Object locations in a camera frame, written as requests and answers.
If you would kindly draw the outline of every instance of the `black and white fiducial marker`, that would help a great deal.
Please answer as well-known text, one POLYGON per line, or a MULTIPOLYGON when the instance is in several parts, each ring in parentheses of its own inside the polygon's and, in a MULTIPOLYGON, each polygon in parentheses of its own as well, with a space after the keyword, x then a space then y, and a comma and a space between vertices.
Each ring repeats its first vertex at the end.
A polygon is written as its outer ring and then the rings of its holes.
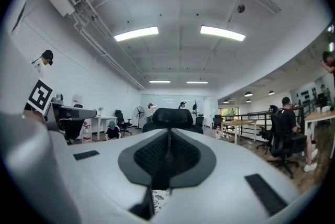
POLYGON ((40 78, 31 91, 27 103, 45 115, 53 97, 53 92, 54 90, 40 78))

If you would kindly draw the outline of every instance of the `security camera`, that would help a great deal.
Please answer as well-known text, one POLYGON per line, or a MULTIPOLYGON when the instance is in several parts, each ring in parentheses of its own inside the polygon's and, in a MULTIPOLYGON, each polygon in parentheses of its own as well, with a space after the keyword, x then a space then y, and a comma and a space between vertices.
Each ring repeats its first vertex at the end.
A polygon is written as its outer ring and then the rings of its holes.
POLYGON ((245 5, 244 4, 241 4, 237 7, 236 11, 240 14, 242 14, 245 10, 245 5))

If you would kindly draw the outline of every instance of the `man in black shirt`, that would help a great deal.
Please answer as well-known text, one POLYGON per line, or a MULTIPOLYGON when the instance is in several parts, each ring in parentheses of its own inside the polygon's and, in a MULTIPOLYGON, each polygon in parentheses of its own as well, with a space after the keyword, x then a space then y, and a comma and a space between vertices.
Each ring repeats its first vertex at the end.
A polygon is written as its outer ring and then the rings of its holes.
MULTIPOLYGON (((281 113, 280 123, 282 132, 286 135, 285 143, 288 143, 290 141, 290 136, 294 136, 294 134, 301 132, 301 128, 296 123, 295 113, 292 110, 292 103, 290 99, 288 97, 284 97, 282 99, 282 104, 283 104, 283 110, 280 112, 281 113)), ((316 156, 317 153, 318 149, 315 149, 313 151, 310 136, 307 136, 306 140, 307 164, 304 167, 305 172, 313 171, 316 168, 317 163, 312 163, 312 159, 316 156)))

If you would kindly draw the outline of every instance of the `window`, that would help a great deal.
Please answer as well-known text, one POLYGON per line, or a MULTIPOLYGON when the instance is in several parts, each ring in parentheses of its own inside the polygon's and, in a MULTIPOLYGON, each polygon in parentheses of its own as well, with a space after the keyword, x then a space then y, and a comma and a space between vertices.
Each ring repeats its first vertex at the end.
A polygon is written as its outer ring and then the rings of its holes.
POLYGON ((239 117, 236 117, 235 115, 239 115, 239 108, 223 108, 221 109, 221 116, 230 116, 230 117, 224 117, 224 120, 238 120, 239 117))

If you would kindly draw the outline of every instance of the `fluorescent light panel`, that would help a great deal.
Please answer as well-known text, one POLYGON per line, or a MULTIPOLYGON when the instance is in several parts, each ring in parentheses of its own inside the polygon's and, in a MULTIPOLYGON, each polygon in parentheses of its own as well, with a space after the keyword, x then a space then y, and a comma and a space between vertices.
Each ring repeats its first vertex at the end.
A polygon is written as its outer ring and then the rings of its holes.
POLYGON ((170 81, 149 81, 152 84, 169 84, 170 81))
POLYGON ((225 38, 230 38, 238 41, 243 41, 245 39, 245 35, 225 30, 225 29, 218 29, 213 27, 202 26, 200 33, 202 34, 209 34, 209 35, 216 35, 225 38))
POLYGON ((187 81, 188 84, 208 84, 207 81, 187 81))
POLYGON ((334 43, 333 42, 331 42, 329 44, 329 52, 332 52, 332 51, 334 51, 334 43))
POLYGON ((126 33, 116 35, 114 36, 114 38, 115 40, 120 42, 120 41, 128 40, 131 38, 142 37, 142 36, 153 35, 153 34, 158 34, 158 27, 133 30, 133 31, 129 31, 126 33))

